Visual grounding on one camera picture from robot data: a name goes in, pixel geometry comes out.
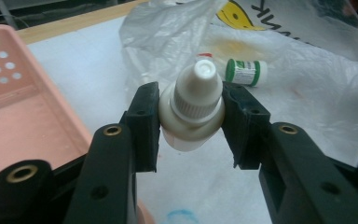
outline clear plastic bag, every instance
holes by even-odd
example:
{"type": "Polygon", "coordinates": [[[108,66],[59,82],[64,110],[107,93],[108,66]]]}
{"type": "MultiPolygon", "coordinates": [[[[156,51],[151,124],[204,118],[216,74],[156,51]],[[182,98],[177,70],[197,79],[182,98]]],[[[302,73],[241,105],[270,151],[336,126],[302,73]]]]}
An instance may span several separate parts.
{"type": "Polygon", "coordinates": [[[132,68],[129,96],[150,81],[164,90],[198,52],[213,54],[222,77],[230,58],[265,61],[267,84],[250,91],[271,112],[271,121],[301,126],[325,154],[356,165],[358,18],[342,14],[348,2],[237,0],[251,24],[244,30],[219,18],[226,3],[151,1],[135,8],[120,30],[132,68]],[[273,24],[280,27],[260,31],[273,24]]]}

